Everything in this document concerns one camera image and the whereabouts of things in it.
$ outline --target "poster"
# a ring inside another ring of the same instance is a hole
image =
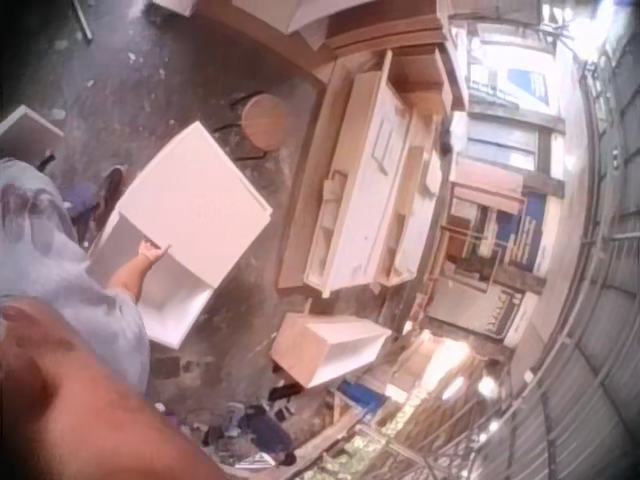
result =
[[[498,246],[508,264],[532,273],[540,251],[547,197],[530,192],[525,194],[525,198],[527,205],[524,215],[502,211],[496,214],[496,240],[510,245]]]

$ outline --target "white board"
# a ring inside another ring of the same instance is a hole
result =
[[[106,285],[144,238],[171,244],[139,303],[149,338],[179,348],[271,208],[200,123],[174,138],[129,187],[90,252]]]
[[[138,175],[118,210],[217,287],[269,223],[271,207],[199,122]]]

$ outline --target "wooden box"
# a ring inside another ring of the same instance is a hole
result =
[[[390,330],[357,317],[289,313],[271,358],[310,388],[373,362],[389,335]]]

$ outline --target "unfinished cabinet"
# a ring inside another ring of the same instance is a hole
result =
[[[195,123],[129,187],[94,243],[89,271],[106,285],[143,239],[171,245],[147,275],[139,309],[149,338],[179,348],[270,218],[269,205]]]
[[[310,388],[373,362],[389,335],[391,330],[358,317],[289,313],[271,358]]]
[[[325,182],[304,280],[328,296],[374,281],[405,161],[411,114],[382,71],[359,74]]]

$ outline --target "concrete floor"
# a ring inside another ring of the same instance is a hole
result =
[[[164,402],[187,423],[213,424],[228,401],[266,397],[276,381],[268,358],[272,339],[284,314],[303,311],[307,300],[275,285],[291,186],[317,92],[285,61],[229,36],[208,19],[145,10],[142,0],[91,3],[85,8],[95,36],[90,45],[68,1],[20,2],[19,12],[0,15],[11,19],[2,29],[2,116],[26,104],[65,132],[59,159],[48,170],[61,188],[98,182],[115,164],[143,168],[195,120],[209,129],[231,121],[228,104],[243,94],[274,93],[294,116],[290,141],[279,155],[238,165],[273,207],[271,223],[180,351],[152,347],[149,399]],[[250,148],[237,136],[220,141],[236,156]],[[327,301],[314,300],[311,311],[387,323],[380,318],[386,298],[386,292],[375,294],[368,287],[348,289]],[[324,427],[324,395],[318,389],[298,399],[299,415],[290,426],[297,443]],[[303,411],[316,412],[318,420],[309,421]]]

